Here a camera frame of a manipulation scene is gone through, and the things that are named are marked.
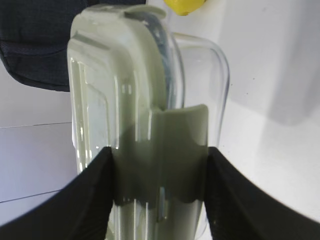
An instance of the black fabric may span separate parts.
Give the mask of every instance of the black fabric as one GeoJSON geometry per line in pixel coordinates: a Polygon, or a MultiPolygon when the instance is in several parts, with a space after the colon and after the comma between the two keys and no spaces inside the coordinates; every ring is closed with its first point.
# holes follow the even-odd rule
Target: black fabric
{"type": "MultiPolygon", "coordinates": [[[[62,191],[0,227],[0,240],[104,240],[113,170],[111,149],[105,147],[62,191]]],[[[320,240],[319,223],[261,191],[214,147],[209,149],[205,187],[213,240],[320,240]]]]}
{"type": "Polygon", "coordinates": [[[320,240],[319,223],[264,193],[214,147],[209,149],[205,207],[214,240],[320,240]]]}
{"type": "Polygon", "coordinates": [[[113,168],[111,149],[105,147],[58,194],[0,227],[0,239],[104,240],[113,205],[113,168]]]}
{"type": "Polygon", "coordinates": [[[0,57],[18,82],[68,92],[67,43],[74,17],[95,4],[146,0],[1,0],[0,57]]]}

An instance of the glass food container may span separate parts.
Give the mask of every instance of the glass food container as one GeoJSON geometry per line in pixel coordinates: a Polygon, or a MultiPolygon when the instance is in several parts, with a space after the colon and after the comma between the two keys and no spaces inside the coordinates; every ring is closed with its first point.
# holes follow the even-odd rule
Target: glass food container
{"type": "Polygon", "coordinates": [[[105,146],[114,158],[108,240],[194,240],[208,145],[218,146],[229,86],[214,43],[171,33],[159,8],[96,5],[68,44],[78,171],[105,146]]]}

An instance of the grout line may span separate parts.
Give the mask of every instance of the grout line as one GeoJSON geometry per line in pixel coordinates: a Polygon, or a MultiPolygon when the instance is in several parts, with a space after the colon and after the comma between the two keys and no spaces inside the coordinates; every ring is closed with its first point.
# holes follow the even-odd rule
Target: grout line
{"type": "Polygon", "coordinates": [[[42,193],[30,195],[30,196],[18,197],[18,198],[14,198],[14,199],[10,199],[10,200],[5,200],[5,201],[0,201],[0,204],[8,203],[8,202],[11,202],[11,201],[16,201],[16,200],[21,200],[21,199],[27,199],[27,198],[36,197],[36,196],[41,196],[41,195],[44,195],[44,194],[51,194],[51,193],[58,192],[58,191],[60,191],[60,190],[61,190],[61,189],[53,190],[53,191],[47,191],[47,192],[42,192],[42,193]]]}
{"type": "Polygon", "coordinates": [[[14,128],[23,128],[23,127],[36,127],[36,126],[46,126],[46,125],[57,125],[57,124],[71,124],[71,121],[67,122],[54,122],[54,123],[43,123],[43,124],[34,124],[34,125],[22,125],[22,126],[3,126],[1,129],[14,129],[14,128]]]}

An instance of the dark gray fabric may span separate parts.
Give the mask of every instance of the dark gray fabric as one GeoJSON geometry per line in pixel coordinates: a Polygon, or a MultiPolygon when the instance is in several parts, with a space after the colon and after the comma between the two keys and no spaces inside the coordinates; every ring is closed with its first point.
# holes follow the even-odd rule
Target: dark gray fabric
{"type": "Polygon", "coordinates": [[[69,91],[67,44],[74,17],[95,4],[137,5],[145,0],[1,0],[0,57],[18,82],[69,91]]]}

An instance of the white surface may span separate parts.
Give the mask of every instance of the white surface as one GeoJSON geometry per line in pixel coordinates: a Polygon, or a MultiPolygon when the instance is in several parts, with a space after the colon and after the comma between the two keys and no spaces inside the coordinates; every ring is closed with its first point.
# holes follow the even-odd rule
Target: white surface
{"type": "Polygon", "coordinates": [[[77,175],[77,165],[71,123],[66,123],[71,122],[70,94],[22,85],[2,63],[0,81],[1,225],[52,194],[24,197],[63,188],[77,175]]]}
{"type": "Polygon", "coordinates": [[[71,122],[68,92],[25,86],[0,62],[0,128],[71,122]]]}
{"type": "Polygon", "coordinates": [[[55,193],[46,193],[0,203],[0,226],[37,207],[55,193]]]}
{"type": "Polygon", "coordinates": [[[222,153],[264,191],[317,221],[319,12],[318,0],[207,0],[169,21],[176,32],[215,41],[228,58],[222,153]]]}
{"type": "Polygon", "coordinates": [[[71,123],[0,129],[0,202],[60,190],[77,175],[71,123]]]}

